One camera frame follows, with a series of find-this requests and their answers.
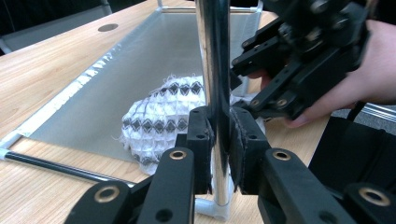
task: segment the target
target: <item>wood table surface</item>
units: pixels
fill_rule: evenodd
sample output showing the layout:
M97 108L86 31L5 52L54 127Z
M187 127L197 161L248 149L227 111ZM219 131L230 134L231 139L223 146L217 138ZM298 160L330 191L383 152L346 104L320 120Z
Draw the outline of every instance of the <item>wood table surface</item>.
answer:
M169 6L191 4L170 0ZM0 57L0 139L17 128L68 83L84 72L157 8L148 0L33 46ZM262 25L272 20L262 14ZM118 28L99 32L116 23ZM251 91L258 90L252 82ZM328 119L298 129L281 120L266 123L272 147L295 152L308 164ZM108 157L22 138L10 149L103 175L139 182L147 176L138 165ZM63 223L73 205L94 183L13 161L0 161L0 223ZM203 215L195 223L223 223ZM235 193L227 223L262 223L256 196Z

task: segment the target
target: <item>patterned cloth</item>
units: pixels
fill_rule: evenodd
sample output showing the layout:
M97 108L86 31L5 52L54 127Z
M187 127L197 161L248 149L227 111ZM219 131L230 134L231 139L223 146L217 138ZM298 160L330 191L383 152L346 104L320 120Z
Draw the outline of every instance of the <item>patterned cloth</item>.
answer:
M230 99L232 104L242 98ZM155 173L163 152L175 146L177 134L187 132L190 111L202 105L205 105L202 76L171 76L146 99L131 106L122 118L120 141L124 149L131 151L142 172Z

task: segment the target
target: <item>translucent plastic sheet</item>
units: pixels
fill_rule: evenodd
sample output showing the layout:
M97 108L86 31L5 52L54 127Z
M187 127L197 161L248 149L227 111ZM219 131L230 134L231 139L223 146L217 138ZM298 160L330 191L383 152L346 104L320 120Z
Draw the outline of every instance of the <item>translucent plastic sheet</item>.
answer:
M260 15L231 15L232 59L242 52L241 43L254 35ZM122 116L133 102L161 87L170 75L192 74L202 75L195 14L155 11L17 132L131 161L131 154L117 140Z

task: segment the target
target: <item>human hand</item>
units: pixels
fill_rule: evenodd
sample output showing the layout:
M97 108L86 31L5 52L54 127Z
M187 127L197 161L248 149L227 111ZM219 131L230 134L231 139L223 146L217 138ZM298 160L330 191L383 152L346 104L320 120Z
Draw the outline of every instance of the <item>human hand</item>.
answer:
M367 21L371 37L361 67L319 98L295 120L286 120L299 127L334 110L351 107L358 101L391 105L396 103L396 26ZM249 75L262 78L262 89L271 81L265 70Z

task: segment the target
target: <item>wooden table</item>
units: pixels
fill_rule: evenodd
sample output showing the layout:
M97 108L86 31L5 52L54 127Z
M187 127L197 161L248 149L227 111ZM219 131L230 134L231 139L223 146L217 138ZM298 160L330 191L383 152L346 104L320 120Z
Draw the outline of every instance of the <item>wooden table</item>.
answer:
M177 6L191 3L172 0L165 4ZM17 128L85 71L156 7L157 1L148 0L0 57L0 138ZM262 24L272 18L273 15L264 13ZM119 27L109 32L98 32L99 27L110 23L116 23ZM250 88L257 90L257 83ZM291 130L284 127L281 121L273 120L266 124L267 137L273 147L292 150L308 164L326 123L324 118ZM134 182L146 178L136 164L27 138L20 139L11 149ZM0 223L62 223L80 196L92 185L73 176L0 161ZM235 193L228 223L261 223L256 204L257 197ZM196 215L195 222L222 223L202 215Z

